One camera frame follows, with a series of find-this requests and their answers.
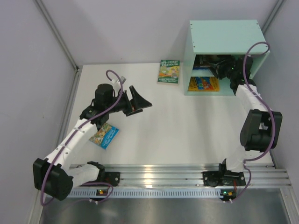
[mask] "metal floor panel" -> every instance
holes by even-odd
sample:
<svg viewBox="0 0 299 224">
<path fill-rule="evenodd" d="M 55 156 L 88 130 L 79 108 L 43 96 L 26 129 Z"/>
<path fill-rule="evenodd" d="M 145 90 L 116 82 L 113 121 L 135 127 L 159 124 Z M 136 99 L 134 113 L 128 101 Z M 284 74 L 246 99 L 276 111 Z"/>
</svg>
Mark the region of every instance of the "metal floor panel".
<svg viewBox="0 0 299 224">
<path fill-rule="evenodd" d="M 110 199 L 103 204 L 76 198 L 54 200 L 40 224 L 289 224 L 280 190 L 249 189 L 233 204 L 220 199 Z"/>
</svg>

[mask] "cable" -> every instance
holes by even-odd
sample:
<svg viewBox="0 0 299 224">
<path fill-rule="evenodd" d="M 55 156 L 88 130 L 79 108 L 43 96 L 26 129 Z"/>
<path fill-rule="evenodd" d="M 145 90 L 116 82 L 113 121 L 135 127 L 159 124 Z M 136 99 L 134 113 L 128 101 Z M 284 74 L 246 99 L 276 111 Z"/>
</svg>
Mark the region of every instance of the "cable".
<svg viewBox="0 0 299 224">
<path fill-rule="evenodd" d="M 88 119 L 88 120 L 85 121 L 83 124 L 81 124 L 81 125 L 78 127 L 78 129 L 76 129 L 76 130 L 71 134 L 71 136 L 68 138 L 68 140 L 65 142 L 65 144 L 64 144 L 65 146 L 67 146 L 67 145 L 70 143 L 70 141 L 72 140 L 72 138 L 75 136 L 75 134 L 78 132 L 79 129 L 81 129 L 84 125 L 86 125 L 86 124 L 89 123 L 90 121 L 92 121 L 92 120 L 98 118 L 99 116 L 102 116 L 103 114 L 105 114 L 105 113 L 107 113 L 108 111 L 110 111 L 110 110 L 111 110 L 113 107 L 115 107 L 115 106 L 118 104 L 118 102 L 120 101 L 121 96 L 122 96 L 122 93 L 123 93 L 123 85 L 122 85 L 122 82 L 121 82 L 121 78 L 119 77 L 119 75 L 118 75 L 115 71 L 113 71 L 113 70 L 107 70 L 107 71 L 106 71 L 106 76 L 107 76 L 107 78 L 108 78 L 109 80 L 112 80 L 112 79 L 108 76 L 108 73 L 109 73 L 109 72 L 112 72 L 113 74 L 115 74 L 115 76 L 118 78 L 118 80 L 120 81 L 120 84 L 121 84 L 121 92 L 120 92 L 120 94 L 119 94 L 119 96 L 118 96 L 116 102 L 115 102 L 114 104 L 112 104 L 112 105 L 111 105 L 108 109 L 106 109 L 105 111 L 99 113 L 99 114 L 96 115 L 96 116 L 93 116 L 92 118 Z M 58 157 L 60 156 L 60 154 L 61 154 L 62 151 L 64 150 L 65 146 L 61 147 L 61 149 L 59 150 L 59 152 L 57 153 L 57 155 L 54 157 L 54 159 L 53 159 L 52 163 L 50 164 L 49 168 L 47 169 L 46 175 L 45 175 L 45 177 L 44 177 L 44 179 L 43 179 L 42 188 L 41 188 L 41 198 L 40 198 L 41 205 L 42 205 L 43 207 L 46 206 L 46 205 L 48 205 L 48 204 L 50 204 L 50 203 L 54 200 L 54 198 L 51 198 L 51 199 L 50 199 L 48 202 L 46 202 L 46 203 L 43 201 L 44 191 L 45 191 L 45 186 L 46 186 L 46 182 L 47 182 L 48 176 L 49 176 L 49 174 L 50 174 L 50 171 L 51 171 L 52 167 L 54 166 L 54 163 L 56 162 L 56 160 L 58 159 Z"/>
<path fill-rule="evenodd" d="M 251 51 L 256 45 L 259 45 L 259 44 L 266 44 L 266 45 L 268 46 L 268 49 L 267 49 L 265 52 L 259 54 L 259 56 L 266 54 L 266 53 L 270 50 L 270 45 L 269 45 L 267 42 L 257 42 L 257 43 L 255 43 L 254 45 L 252 45 L 252 46 L 248 49 L 248 51 L 247 51 L 247 53 L 246 53 L 246 55 L 245 55 L 245 57 L 244 57 L 244 61 L 243 61 L 243 77 L 244 77 L 244 81 L 245 81 L 245 84 L 247 85 L 247 88 L 248 88 L 252 93 L 255 93 L 255 92 L 254 92 L 253 89 L 250 87 L 250 85 L 249 85 L 249 83 L 248 83 L 248 80 L 247 80 L 247 78 L 246 78 L 246 60 L 247 60 L 247 57 L 248 57 L 249 54 L 250 54 L 250 51 Z M 246 162 L 248 162 L 248 161 L 256 161 L 256 160 L 259 160 L 259 159 L 261 159 L 262 157 L 264 157 L 264 156 L 271 150 L 271 147 L 272 147 L 272 145 L 273 145 L 274 138 L 275 138 L 275 122 L 274 122 L 274 116 L 273 116 L 272 110 L 271 110 L 271 108 L 266 104 L 266 102 L 265 102 L 261 97 L 259 97 L 258 95 L 255 95 L 255 97 L 256 97 L 256 98 L 257 98 L 257 99 L 258 99 L 258 100 L 259 100 L 259 101 L 260 101 L 260 102 L 267 108 L 267 110 L 268 110 L 268 112 L 269 112 L 269 115 L 270 115 L 270 118 L 271 118 L 271 124 L 272 124 L 272 129 L 271 129 L 272 136 L 271 136 L 271 140 L 270 140 L 270 143 L 269 143 L 267 149 L 266 149 L 261 155 L 259 155 L 259 156 L 256 157 L 256 158 L 253 158 L 253 159 L 245 159 L 245 160 L 243 161 L 243 163 L 244 163 L 244 169 L 247 170 L 248 173 L 249 173 L 249 179 L 248 179 L 248 181 L 247 181 L 247 184 L 246 184 L 245 187 L 243 188 L 243 190 L 242 190 L 242 191 L 237 195 L 237 197 L 236 197 L 235 199 L 233 199 L 232 201 L 235 201 L 237 198 L 241 197 L 241 195 L 244 194 L 245 190 L 246 190 L 246 189 L 248 188 L 248 186 L 250 185 L 250 182 L 251 182 L 251 171 L 250 171 L 249 168 L 246 167 Z"/>
<path fill-rule="evenodd" d="M 85 184 L 83 184 L 82 186 L 98 185 L 98 184 L 106 185 L 106 186 L 108 186 L 109 188 L 111 188 L 111 191 L 109 192 L 109 194 L 106 195 L 106 197 L 105 197 L 103 200 L 101 200 L 101 201 L 94 201 L 94 200 L 89 199 L 89 198 L 81 198 L 81 199 L 79 199 L 79 200 L 76 200 L 76 201 L 70 203 L 70 204 L 67 205 L 66 207 L 64 207 L 64 208 L 63 208 L 63 209 L 62 209 L 62 210 L 61 210 L 61 211 L 60 211 L 54 218 L 50 218 L 50 219 L 55 219 L 55 218 L 57 218 L 57 216 L 61 215 L 65 210 L 67 210 L 69 207 L 73 206 L 74 204 L 76 204 L 76 203 L 78 203 L 78 202 L 82 202 L 82 201 L 90 201 L 90 202 L 95 202 L 95 203 L 98 205 L 99 203 L 102 203 L 102 202 L 106 201 L 106 200 L 111 196 L 111 194 L 113 193 L 113 190 L 114 190 L 113 186 L 112 186 L 110 183 L 105 183 L 105 182 L 92 182 L 92 183 L 85 183 Z"/>
</svg>

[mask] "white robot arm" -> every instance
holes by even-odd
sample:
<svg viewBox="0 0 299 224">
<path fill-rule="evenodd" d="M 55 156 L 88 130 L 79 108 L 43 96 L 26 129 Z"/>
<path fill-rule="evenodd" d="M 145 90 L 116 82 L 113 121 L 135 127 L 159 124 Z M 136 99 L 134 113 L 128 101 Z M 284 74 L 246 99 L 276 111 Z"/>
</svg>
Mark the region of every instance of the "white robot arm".
<svg viewBox="0 0 299 224">
<path fill-rule="evenodd" d="M 141 97 L 133 86 L 129 87 L 132 99 L 127 91 L 118 91 L 110 84 L 100 84 L 95 91 L 92 103 L 83 110 L 76 125 L 59 146 L 44 160 L 37 159 L 33 164 L 35 188 L 58 199 L 64 200 L 71 189 L 86 182 L 104 182 L 105 167 L 97 162 L 70 169 L 74 158 L 83 145 L 108 121 L 109 114 L 123 111 L 130 116 L 152 106 Z"/>
<path fill-rule="evenodd" d="M 245 111 L 247 113 L 249 113 L 250 110 L 259 110 L 261 112 L 267 112 L 267 108 L 255 97 L 255 95 L 260 96 L 260 94 L 257 92 L 256 86 L 250 85 L 250 87 L 254 92 L 251 92 L 246 85 L 239 85 L 235 94 L 235 96 L 241 100 L 241 103 Z M 260 130 L 266 129 L 267 127 L 265 127 L 263 124 L 260 124 Z M 255 151 L 253 154 L 254 157 L 258 157 L 259 154 L 261 154 L 261 152 Z M 243 172 L 243 161 L 245 158 L 246 153 L 244 150 L 244 146 L 240 145 L 234 151 L 234 153 L 226 159 L 227 170 L 236 173 Z"/>
</svg>

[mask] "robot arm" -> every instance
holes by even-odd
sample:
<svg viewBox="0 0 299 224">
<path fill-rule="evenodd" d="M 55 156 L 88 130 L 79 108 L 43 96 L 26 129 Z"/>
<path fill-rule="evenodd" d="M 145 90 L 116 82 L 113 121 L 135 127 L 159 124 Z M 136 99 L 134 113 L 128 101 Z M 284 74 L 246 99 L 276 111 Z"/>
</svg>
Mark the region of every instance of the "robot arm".
<svg viewBox="0 0 299 224">
<path fill-rule="evenodd" d="M 226 159 L 226 169 L 236 173 L 242 172 L 244 169 L 245 151 L 255 150 L 259 154 L 263 153 L 269 145 L 272 135 L 269 112 L 255 97 L 255 95 L 259 96 L 256 86 L 251 84 L 250 87 L 254 92 L 251 92 L 246 85 L 239 85 L 235 94 L 241 100 L 244 109 L 248 113 L 240 133 L 241 145 Z M 277 144 L 282 121 L 281 113 L 273 112 L 273 115 L 276 133 L 272 148 Z"/>
<path fill-rule="evenodd" d="M 274 142 L 271 148 L 277 144 L 282 114 L 272 112 L 275 123 L 275 133 L 272 133 L 272 123 L 267 108 L 256 98 L 259 95 L 255 83 L 249 78 L 250 69 L 253 63 L 252 57 L 248 57 L 244 64 L 246 79 L 253 90 L 248 89 L 243 76 L 244 56 L 235 59 L 229 57 L 211 69 L 215 77 L 230 79 L 230 88 L 233 93 L 241 100 L 241 103 L 248 113 L 247 118 L 240 133 L 240 146 L 228 158 L 219 164 L 218 171 L 203 172 L 204 185 L 209 187 L 216 186 L 245 186 L 243 174 L 245 151 L 256 151 L 256 157 L 264 153 L 270 144 L 271 137 L 274 135 Z"/>
<path fill-rule="evenodd" d="M 95 98 L 83 110 L 68 136 L 44 160 L 37 159 L 34 162 L 33 174 L 36 189 L 41 190 L 46 172 L 54 161 L 46 180 L 44 192 L 58 200 L 64 200 L 72 188 L 83 183 L 95 180 L 99 182 L 105 181 L 105 167 L 96 162 L 91 161 L 74 169 L 70 169 L 70 165 L 83 145 L 108 121 L 110 113 L 123 111 L 126 116 L 130 116 L 142 112 L 143 108 L 152 106 L 150 102 L 137 93 L 133 86 L 130 86 L 129 89 L 132 94 L 131 100 L 128 99 L 127 91 L 124 91 L 121 99 L 111 110 L 88 122 L 90 118 L 106 111 L 118 99 L 113 94 L 114 89 L 112 85 L 100 84 L 98 86 L 95 91 Z"/>
</svg>

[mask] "metal rail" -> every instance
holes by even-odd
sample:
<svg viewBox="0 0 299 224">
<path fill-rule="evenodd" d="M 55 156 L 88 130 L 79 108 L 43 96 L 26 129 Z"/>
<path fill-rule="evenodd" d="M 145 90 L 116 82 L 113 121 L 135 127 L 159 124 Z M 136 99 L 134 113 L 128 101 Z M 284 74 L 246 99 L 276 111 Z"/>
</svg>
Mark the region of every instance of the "metal rail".
<svg viewBox="0 0 299 224">
<path fill-rule="evenodd" d="M 249 188 L 273 189 L 291 188 L 285 169 L 252 166 L 252 179 Z M 111 195 L 116 198 L 150 197 L 220 197 L 221 189 L 231 186 L 206 187 L 203 183 L 204 171 L 217 170 L 217 165 L 209 166 L 106 166 L 106 171 L 121 173 L 120 183 Z M 244 172 L 248 181 L 249 173 Z M 79 187 L 73 189 L 69 197 L 103 197 L 97 190 L 106 187 Z"/>
</svg>

